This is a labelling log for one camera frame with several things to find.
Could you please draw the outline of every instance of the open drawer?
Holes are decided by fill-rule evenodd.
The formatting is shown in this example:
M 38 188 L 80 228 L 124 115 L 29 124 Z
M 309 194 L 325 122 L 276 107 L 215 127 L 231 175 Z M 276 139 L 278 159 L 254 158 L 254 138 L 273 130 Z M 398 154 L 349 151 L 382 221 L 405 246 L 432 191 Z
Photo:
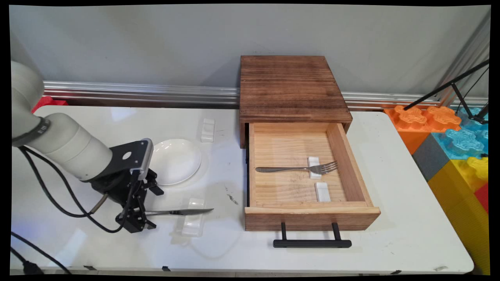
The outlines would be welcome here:
M 367 229 L 380 215 L 373 206 L 340 123 L 248 124 L 248 207 L 245 230 Z M 256 167 L 307 167 L 308 157 L 338 169 L 310 179 L 307 171 L 261 173 Z M 318 202 L 316 182 L 328 184 L 331 202 Z

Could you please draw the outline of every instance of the drawer handle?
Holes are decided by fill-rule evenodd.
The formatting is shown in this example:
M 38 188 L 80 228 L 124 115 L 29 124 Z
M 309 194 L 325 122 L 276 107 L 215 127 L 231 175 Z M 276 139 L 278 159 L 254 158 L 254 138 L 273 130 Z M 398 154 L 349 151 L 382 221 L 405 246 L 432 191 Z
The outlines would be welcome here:
M 353 244 L 351 240 L 342 240 L 339 231 L 339 225 L 334 222 L 331 224 L 335 240 L 287 240 L 287 228 L 285 223 L 281 223 L 282 239 L 276 239 L 272 242 L 274 248 L 349 248 Z

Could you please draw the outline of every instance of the white table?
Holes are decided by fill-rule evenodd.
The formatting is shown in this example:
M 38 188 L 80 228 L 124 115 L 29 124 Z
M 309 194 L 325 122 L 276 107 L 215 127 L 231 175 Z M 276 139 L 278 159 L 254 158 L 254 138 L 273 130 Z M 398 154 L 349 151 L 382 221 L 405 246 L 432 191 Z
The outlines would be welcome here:
M 380 112 L 352 112 L 347 133 L 373 204 L 381 215 L 366 231 L 341 231 L 350 248 L 273 248 L 275 231 L 244 231 L 246 205 L 245 150 L 239 147 L 238 111 L 44 106 L 36 114 L 62 112 L 73 117 L 105 145 L 142 138 L 159 143 L 183 138 L 200 141 L 203 118 L 215 120 L 215 141 L 199 143 L 203 164 L 184 183 L 148 192 L 147 209 L 181 207 L 189 197 L 202 197 L 207 208 L 203 236 L 176 233 L 177 216 L 152 216 L 156 229 L 140 233 L 102 231 L 87 218 L 72 218 L 46 198 L 17 148 L 12 148 L 11 228 L 66 266 L 97 270 L 260 271 L 401 274 L 466 273 L 473 262 L 419 172 L 389 118 Z M 57 174 L 35 159 L 54 198 L 68 211 L 80 213 Z M 101 198 L 90 184 L 68 173 L 76 196 L 90 210 Z M 116 228 L 121 207 L 108 200 L 94 217 Z M 289 239 L 333 239 L 332 231 L 288 231 Z M 15 238 L 11 245 L 41 267 L 55 264 Z M 11 254 L 11 269 L 22 268 Z

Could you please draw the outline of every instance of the wooden cabinet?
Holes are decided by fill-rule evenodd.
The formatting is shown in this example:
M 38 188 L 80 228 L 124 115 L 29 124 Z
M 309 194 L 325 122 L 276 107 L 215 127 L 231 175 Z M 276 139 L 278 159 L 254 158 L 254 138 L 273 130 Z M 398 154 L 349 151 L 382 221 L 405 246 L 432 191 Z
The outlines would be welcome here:
M 352 116 L 322 56 L 242 56 L 242 147 L 247 149 L 245 230 L 365 230 L 373 206 L 346 137 Z M 310 179 L 306 171 L 256 172 L 256 167 L 306 167 L 308 157 L 338 169 Z M 315 182 L 331 202 L 318 202 Z

